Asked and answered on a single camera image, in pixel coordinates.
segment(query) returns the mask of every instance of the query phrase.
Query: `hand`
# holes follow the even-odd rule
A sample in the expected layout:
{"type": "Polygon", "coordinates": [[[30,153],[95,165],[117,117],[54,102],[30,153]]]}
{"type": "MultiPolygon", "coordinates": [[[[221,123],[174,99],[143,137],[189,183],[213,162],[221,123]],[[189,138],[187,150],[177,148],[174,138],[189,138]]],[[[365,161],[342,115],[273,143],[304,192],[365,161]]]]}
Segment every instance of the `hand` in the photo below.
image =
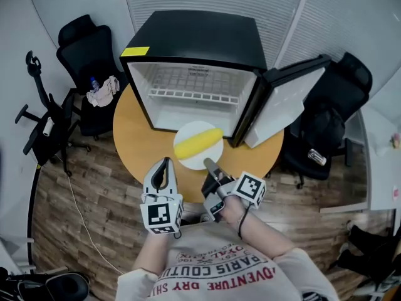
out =
{"type": "Polygon", "coordinates": [[[237,226],[244,213],[245,207],[238,196],[230,195],[224,199],[224,208],[220,211],[220,215],[228,224],[237,226]]]}

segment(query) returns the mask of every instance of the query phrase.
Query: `mini fridge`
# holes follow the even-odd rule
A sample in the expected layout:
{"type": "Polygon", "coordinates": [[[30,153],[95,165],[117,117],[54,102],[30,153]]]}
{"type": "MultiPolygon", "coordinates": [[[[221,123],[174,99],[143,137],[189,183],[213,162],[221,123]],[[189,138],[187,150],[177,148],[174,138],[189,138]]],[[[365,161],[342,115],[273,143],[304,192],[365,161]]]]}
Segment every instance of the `mini fridge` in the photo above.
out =
{"type": "Polygon", "coordinates": [[[253,18],[177,10],[154,12],[120,61],[151,128],[203,120],[254,147],[300,115],[330,57],[268,70],[253,18]]]}

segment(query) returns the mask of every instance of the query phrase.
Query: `wooden floor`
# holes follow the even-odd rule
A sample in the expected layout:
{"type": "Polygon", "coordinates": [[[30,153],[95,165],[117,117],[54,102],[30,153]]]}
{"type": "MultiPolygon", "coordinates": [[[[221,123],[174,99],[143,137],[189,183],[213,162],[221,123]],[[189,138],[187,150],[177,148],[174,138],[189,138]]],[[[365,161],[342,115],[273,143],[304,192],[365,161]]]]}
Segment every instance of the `wooden floor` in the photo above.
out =
{"type": "MultiPolygon", "coordinates": [[[[92,147],[90,153],[84,149],[68,150],[71,183],[86,225],[104,256],[127,272],[146,235],[138,206],[142,186],[123,166],[111,134],[98,142],[79,135],[74,140],[85,141],[92,147]]],[[[355,203],[366,195],[364,155],[360,147],[354,148],[353,167],[345,167],[343,157],[336,157],[329,180],[306,179],[301,190],[294,186],[297,177],[276,169],[267,180],[268,194],[258,211],[265,222],[310,254],[342,300],[348,300],[363,280],[348,270],[335,268],[327,272],[346,241],[346,222],[352,219],[363,229],[384,234],[392,221],[392,213],[388,211],[319,214],[319,207],[345,200],[355,203]]],[[[91,279],[95,295],[101,300],[114,300],[118,273],[92,247],[61,162],[47,163],[41,170],[32,227],[33,260],[39,270],[66,265],[84,272],[91,279]]]]}

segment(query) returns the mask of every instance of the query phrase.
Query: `white plate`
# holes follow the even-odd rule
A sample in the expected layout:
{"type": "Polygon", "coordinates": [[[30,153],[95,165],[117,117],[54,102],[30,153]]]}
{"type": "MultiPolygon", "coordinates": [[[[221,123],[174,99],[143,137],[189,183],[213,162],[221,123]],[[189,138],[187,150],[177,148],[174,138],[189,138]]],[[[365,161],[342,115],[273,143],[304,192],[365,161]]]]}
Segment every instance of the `white plate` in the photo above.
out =
{"type": "MultiPolygon", "coordinates": [[[[215,127],[207,122],[196,121],[188,123],[182,126],[180,130],[176,133],[174,137],[173,146],[182,142],[183,140],[188,139],[189,137],[192,137],[201,132],[204,132],[205,130],[213,128],[215,127]]],[[[205,165],[203,164],[205,158],[210,158],[212,161],[217,163],[222,153],[223,153],[223,139],[219,140],[212,147],[209,147],[208,149],[204,150],[203,152],[200,152],[199,154],[196,154],[195,156],[192,156],[187,159],[179,159],[179,162],[189,169],[194,169],[196,171],[199,171],[201,169],[206,169],[205,165]]]]}

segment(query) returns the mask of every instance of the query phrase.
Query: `shelf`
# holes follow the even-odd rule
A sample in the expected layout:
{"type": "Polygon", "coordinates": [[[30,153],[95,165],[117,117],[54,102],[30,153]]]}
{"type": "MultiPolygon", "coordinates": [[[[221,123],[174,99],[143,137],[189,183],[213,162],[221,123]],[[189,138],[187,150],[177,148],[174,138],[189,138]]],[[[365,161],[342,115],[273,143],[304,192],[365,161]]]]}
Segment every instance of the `shelf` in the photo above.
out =
{"type": "Polygon", "coordinates": [[[148,95],[238,105],[241,82],[239,74],[201,66],[158,67],[148,95]]]}

